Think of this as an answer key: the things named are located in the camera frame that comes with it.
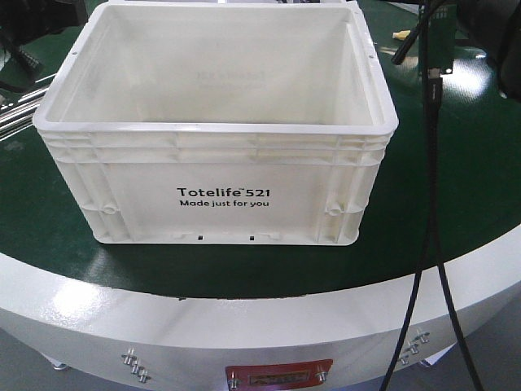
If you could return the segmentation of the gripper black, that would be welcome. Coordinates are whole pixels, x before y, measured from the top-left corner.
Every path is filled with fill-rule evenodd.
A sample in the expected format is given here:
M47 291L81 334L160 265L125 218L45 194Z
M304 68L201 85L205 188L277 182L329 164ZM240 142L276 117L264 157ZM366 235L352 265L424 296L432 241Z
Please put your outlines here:
M85 1L1 1L1 37L25 45L88 20Z
M457 15L462 31L492 62L501 92L519 101L520 2L459 1Z

